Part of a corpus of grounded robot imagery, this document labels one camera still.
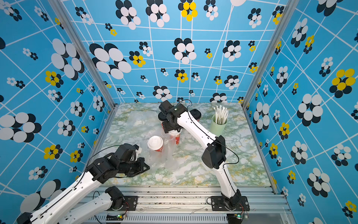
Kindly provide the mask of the translucent plastic carrier bag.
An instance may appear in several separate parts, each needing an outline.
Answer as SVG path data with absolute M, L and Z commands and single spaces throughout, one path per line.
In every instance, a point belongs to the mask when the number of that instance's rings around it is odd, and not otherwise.
M 175 141 L 171 141 L 169 139 L 169 135 L 160 137 L 164 141 L 162 152 L 154 152 L 147 146 L 149 152 L 148 165 L 153 172 L 159 168 L 165 168 L 170 172 L 174 172 L 179 167 L 178 162 L 173 156 L 175 150 L 177 149 L 177 145 Z

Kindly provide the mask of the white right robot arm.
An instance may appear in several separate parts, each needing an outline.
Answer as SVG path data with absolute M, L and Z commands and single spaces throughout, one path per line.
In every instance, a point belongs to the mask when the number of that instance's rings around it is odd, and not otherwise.
M 203 149 L 201 159 L 205 166 L 212 170 L 219 182 L 224 206 L 229 211 L 239 208 L 243 211 L 250 211 L 248 199 L 241 195 L 227 168 L 230 163 L 226 158 L 228 147 L 226 147 L 225 138 L 221 135 L 216 136 L 204 128 L 181 103 L 172 105 L 165 100 L 158 108 L 166 117 L 163 122 L 165 133 L 185 129 L 200 144 Z

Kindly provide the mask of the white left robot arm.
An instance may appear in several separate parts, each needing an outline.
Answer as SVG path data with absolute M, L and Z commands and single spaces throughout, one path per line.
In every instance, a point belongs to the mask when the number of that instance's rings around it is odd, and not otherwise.
M 89 193 L 100 187 L 117 174 L 135 177 L 150 169 L 145 159 L 139 157 L 138 145 L 125 143 L 118 146 L 116 152 L 95 159 L 87 166 L 82 175 L 68 188 L 61 189 L 59 180 L 46 183 L 40 192 L 25 199 L 39 199 L 35 208 L 23 212 L 18 218 L 19 224 L 79 224 L 90 217 L 108 209 L 133 211 L 135 205 L 124 198 L 117 187 L 109 187 L 93 200 L 77 206 Z

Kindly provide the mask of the red cup white lid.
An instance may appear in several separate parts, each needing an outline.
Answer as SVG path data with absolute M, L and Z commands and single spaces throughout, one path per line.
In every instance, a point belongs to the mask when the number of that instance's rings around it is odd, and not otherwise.
M 154 152 L 162 152 L 163 145 L 164 141 L 160 136 L 153 136 L 147 142 L 148 148 Z

